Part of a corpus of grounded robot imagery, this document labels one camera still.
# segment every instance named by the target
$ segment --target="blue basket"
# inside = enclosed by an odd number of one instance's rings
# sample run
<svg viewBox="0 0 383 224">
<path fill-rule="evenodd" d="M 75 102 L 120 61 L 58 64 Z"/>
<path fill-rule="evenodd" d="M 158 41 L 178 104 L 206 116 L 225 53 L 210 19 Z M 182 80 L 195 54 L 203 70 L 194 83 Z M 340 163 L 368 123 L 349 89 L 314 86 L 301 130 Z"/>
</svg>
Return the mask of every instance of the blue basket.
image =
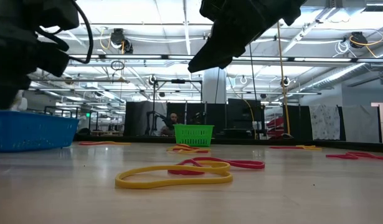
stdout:
<svg viewBox="0 0 383 224">
<path fill-rule="evenodd" d="M 79 120 L 50 115 L 0 111 L 0 152 L 70 146 Z"/>
</svg>

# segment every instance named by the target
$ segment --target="person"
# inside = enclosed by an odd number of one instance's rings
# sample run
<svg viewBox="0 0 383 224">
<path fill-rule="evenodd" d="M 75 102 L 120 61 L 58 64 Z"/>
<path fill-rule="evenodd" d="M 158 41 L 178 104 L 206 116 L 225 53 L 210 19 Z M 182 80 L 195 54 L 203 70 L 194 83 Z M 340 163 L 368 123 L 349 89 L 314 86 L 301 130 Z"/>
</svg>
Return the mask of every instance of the person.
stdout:
<svg viewBox="0 0 383 224">
<path fill-rule="evenodd" d="M 171 113 L 171 122 L 172 124 L 177 124 L 177 114 Z M 169 128 L 165 125 L 161 128 L 160 133 L 161 133 L 161 136 L 166 136 L 166 137 L 174 136 L 174 129 Z"/>
</svg>

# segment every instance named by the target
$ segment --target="green basket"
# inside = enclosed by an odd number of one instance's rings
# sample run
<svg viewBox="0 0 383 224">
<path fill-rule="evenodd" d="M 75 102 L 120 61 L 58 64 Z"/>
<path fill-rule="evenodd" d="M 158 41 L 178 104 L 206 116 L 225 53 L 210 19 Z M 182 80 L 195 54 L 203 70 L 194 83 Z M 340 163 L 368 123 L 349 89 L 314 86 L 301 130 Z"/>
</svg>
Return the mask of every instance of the green basket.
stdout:
<svg viewBox="0 0 383 224">
<path fill-rule="evenodd" d="M 209 147 L 214 125 L 175 124 L 174 132 L 177 144 Z"/>
</svg>

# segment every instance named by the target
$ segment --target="plastic basket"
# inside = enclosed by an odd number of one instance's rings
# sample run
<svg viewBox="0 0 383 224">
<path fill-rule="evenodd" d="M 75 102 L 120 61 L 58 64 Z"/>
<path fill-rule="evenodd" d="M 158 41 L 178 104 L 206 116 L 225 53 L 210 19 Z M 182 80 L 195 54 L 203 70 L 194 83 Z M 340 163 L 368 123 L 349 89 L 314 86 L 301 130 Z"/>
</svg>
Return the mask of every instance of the plastic basket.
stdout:
<svg viewBox="0 0 383 224">
<path fill-rule="evenodd" d="M 0 111 L 0 152 L 70 146 L 78 122 L 44 114 Z"/>
<path fill-rule="evenodd" d="M 174 132 L 177 144 L 189 146 L 210 146 L 214 125 L 175 124 Z"/>
</svg>

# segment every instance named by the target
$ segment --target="white sheet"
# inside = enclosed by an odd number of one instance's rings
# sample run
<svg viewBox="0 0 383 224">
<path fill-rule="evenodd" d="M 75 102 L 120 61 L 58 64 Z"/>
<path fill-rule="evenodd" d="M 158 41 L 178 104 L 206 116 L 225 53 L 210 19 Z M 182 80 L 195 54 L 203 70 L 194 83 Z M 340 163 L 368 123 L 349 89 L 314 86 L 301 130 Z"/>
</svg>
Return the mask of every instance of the white sheet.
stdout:
<svg viewBox="0 0 383 224">
<path fill-rule="evenodd" d="M 346 141 L 379 143 L 378 108 L 343 106 Z"/>
<path fill-rule="evenodd" d="M 336 106 L 309 106 L 313 139 L 339 140 L 341 137 L 341 118 Z"/>
</svg>

